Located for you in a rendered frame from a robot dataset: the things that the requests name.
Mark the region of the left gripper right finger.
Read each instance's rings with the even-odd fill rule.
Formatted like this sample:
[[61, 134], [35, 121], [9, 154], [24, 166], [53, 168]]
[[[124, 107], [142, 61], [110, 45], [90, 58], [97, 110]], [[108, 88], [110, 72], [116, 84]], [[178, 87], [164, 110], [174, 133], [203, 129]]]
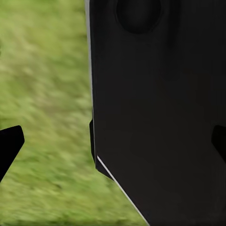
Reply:
[[212, 133], [211, 142], [226, 163], [226, 127], [216, 125]]

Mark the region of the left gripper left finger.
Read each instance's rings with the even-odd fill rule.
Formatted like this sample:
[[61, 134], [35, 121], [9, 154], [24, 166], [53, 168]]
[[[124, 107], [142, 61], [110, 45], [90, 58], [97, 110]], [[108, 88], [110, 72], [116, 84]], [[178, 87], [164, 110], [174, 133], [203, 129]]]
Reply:
[[20, 125], [0, 130], [0, 182], [24, 144]]

